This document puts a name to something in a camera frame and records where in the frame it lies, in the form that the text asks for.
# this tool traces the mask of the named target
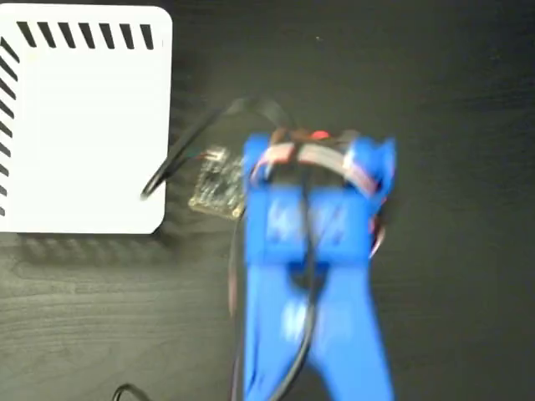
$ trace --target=ventilation slot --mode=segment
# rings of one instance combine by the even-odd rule
[[[56,48],[56,43],[54,42],[54,38],[52,37],[52,32],[50,31],[48,23],[37,23],[37,25],[39,29],[41,29],[41,33],[44,36],[44,40],[47,41],[48,45],[51,48]]]
[[[70,48],[76,48],[76,45],[74,44],[73,33],[70,32],[69,23],[58,23],[58,25],[59,29],[61,29],[61,33],[64,35],[67,46]]]
[[[33,38],[32,31],[30,31],[30,27],[28,26],[28,23],[18,22],[17,25],[18,25],[18,28],[20,29],[20,32],[23,33],[23,36],[26,39],[26,42],[28,42],[28,44],[30,45],[30,47],[32,48],[37,47],[37,44],[35,44],[35,39]]]
[[[4,174],[6,177],[9,177],[9,171],[3,165],[0,165],[0,174]]]
[[[3,48],[11,57],[13,57],[13,59],[17,63],[20,63],[20,58],[18,58],[18,56],[15,53],[15,51],[13,50],[13,48],[11,46],[9,46],[9,43],[6,42],[6,39],[4,39],[4,38],[0,39],[0,48]]]
[[[141,33],[143,33],[143,39],[145,40],[145,46],[149,50],[154,49],[154,44],[152,43],[152,32],[150,30],[150,25],[141,24]]]
[[[9,138],[13,137],[13,132],[11,132],[11,130],[2,121],[0,121],[0,131],[2,131]]]
[[[14,112],[8,106],[6,106],[6,104],[2,100],[0,100],[0,110],[3,111],[5,114],[7,114],[12,119],[15,118]]]
[[[94,48],[93,34],[91,33],[91,27],[88,23],[79,23],[80,31],[84,35],[85,42],[89,48]]]
[[[102,37],[104,38],[104,41],[106,42],[106,45],[108,48],[115,48],[114,46],[114,39],[111,36],[111,28],[108,23],[100,23],[100,31],[102,32]]]
[[[9,67],[8,63],[6,63],[6,61],[1,56],[0,56],[0,69],[3,69],[15,81],[18,81],[18,76],[11,69],[11,67]]]
[[[4,144],[2,144],[1,142],[0,142],[0,152],[4,153],[7,157],[11,157],[11,150],[6,148],[6,146],[4,146]]]
[[[8,96],[13,99],[17,100],[17,95],[9,88],[8,84],[3,82],[3,79],[0,78],[0,89],[3,90]]]
[[[125,43],[127,48],[134,48],[134,39],[132,38],[132,30],[128,23],[122,23],[119,25],[120,31],[123,33],[123,38],[125,38]]]

